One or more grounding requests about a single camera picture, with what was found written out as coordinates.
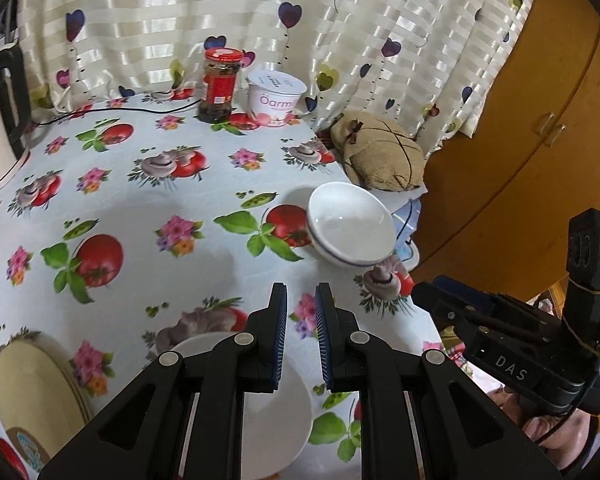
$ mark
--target floral tablecloth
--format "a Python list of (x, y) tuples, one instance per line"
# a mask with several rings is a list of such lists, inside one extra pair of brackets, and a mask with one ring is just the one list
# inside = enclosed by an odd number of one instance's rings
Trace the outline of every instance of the floral tablecloth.
[(283, 282), (285, 355), (312, 392), (315, 420), (280, 478), (359, 478), (355, 396), (322, 383), (315, 285), (329, 282), (363, 329), (397, 349), (440, 345), (429, 315), (405, 296), (383, 299), (402, 288), (394, 264), (377, 287), (309, 245), (310, 193), (346, 176), (304, 123), (266, 128), (238, 109), (210, 125), (195, 107), (167, 113), (190, 94), (154, 97), (94, 105), (108, 109), (29, 134), (30, 159), (0, 191), (0, 352), (18, 338), (52, 340), (97, 412), (160, 352), (240, 330)]

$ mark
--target wooden cabinet door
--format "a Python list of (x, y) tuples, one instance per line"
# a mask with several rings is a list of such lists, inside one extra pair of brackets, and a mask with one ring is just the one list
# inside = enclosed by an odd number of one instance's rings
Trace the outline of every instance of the wooden cabinet door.
[(569, 219), (600, 209), (600, 44), (559, 123), (566, 127), (554, 145), (538, 148), (461, 233), (415, 269), (417, 281), (447, 274), (527, 301), (565, 275)]
[[(522, 168), (559, 117), (595, 50), (600, 18), (587, 0), (535, 0), (520, 38), (488, 95), (473, 139), (457, 134), (431, 155), (429, 189), (414, 240), (424, 262)], [(545, 129), (549, 131), (553, 123)]]

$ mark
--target electric kettle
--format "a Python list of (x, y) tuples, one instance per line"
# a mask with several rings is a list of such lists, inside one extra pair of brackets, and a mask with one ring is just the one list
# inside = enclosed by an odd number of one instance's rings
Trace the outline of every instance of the electric kettle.
[(22, 51), (12, 43), (0, 50), (0, 189), (29, 156), (23, 133), (30, 117)]

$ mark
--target white tub lid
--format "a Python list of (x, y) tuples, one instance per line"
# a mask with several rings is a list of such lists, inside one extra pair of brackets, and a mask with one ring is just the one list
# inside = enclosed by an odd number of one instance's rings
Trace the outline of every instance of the white tub lid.
[(306, 92), (306, 85), (297, 77), (277, 70), (254, 70), (247, 76), (247, 81), (277, 94), (302, 95)]

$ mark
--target pea pod print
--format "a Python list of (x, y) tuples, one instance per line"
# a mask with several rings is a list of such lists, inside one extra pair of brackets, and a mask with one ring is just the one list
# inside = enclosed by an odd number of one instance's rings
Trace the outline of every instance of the pea pod print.
[(251, 209), (253, 207), (259, 207), (261, 205), (265, 205), (269, 202), (272, 202), (277, 196), (277, 193), (260, 193), (242, 202), (242, 205), (240, 207), (242, 209)]
[(73, 238), (82, 236), (83, 234), (91, 231), (94, 227), (96, 227), (97, 224), (97, 220), (85, 220), (70, 231), (66, 232), (65, 235), (62, 237), (62, 240), (72, 240)]

